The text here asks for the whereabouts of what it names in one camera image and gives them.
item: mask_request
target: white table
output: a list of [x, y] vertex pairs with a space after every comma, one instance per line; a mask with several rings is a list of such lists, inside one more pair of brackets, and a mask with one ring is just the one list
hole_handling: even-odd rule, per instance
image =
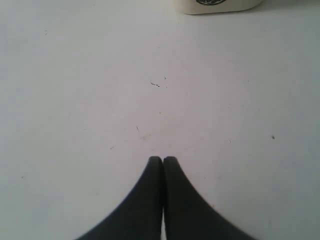
[[0, 239], [78, 237], [153, 155], [258, 239], [317, 238], [318, 0], [0, 3]]

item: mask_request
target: black rubber tip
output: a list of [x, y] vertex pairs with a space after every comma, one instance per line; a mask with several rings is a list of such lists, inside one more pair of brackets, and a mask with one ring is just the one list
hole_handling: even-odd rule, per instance
[[159, 157], [150, 157], [124, 201], [78, 240], [160, 240], [164, 172]]
[[163, 167], [167, 240], [254, 240], [207, 204], [191, 185], [175, 157], [165, 158]]

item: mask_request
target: black pointed object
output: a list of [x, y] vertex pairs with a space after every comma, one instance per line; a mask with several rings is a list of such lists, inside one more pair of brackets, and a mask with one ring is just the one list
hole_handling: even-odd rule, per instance
[[77, 240], [160, 240], [164, 172], [153, 156], [134, 188], [101, 223]]
[[199, 195], [175, 157], [163, 161], [167, 240], [254, 240], [236, 228]]

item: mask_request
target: white container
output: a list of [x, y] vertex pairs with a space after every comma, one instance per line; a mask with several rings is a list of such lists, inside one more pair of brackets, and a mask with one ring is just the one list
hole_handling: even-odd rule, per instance
[[173, 0], [178, 12], [209, 14], [251, 9], [263, 0]]

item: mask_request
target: black logo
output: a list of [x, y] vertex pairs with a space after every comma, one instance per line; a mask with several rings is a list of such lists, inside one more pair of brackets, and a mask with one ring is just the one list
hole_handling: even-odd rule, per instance
[[196, 0], [197, 3], [206, 5], [206, 6], [222, 4], [224, 1], [226, 0]]

